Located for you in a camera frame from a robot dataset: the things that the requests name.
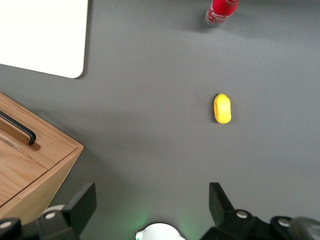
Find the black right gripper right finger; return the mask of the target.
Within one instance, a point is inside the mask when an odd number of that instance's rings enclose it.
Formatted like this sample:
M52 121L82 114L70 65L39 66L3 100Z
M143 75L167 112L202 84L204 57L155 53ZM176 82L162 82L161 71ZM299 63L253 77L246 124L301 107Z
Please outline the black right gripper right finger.
M268 223L246 210L235 209L218 182L209 184L209 211L214 226L201 238L203 240L271 240Z

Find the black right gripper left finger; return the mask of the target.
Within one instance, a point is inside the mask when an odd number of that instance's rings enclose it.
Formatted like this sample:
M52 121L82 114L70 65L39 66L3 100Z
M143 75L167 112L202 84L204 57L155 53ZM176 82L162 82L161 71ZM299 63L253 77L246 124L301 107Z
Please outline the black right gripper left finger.
M96 184L86 183L67 204L50 207L37 219L39 239L78 240L96 208Z

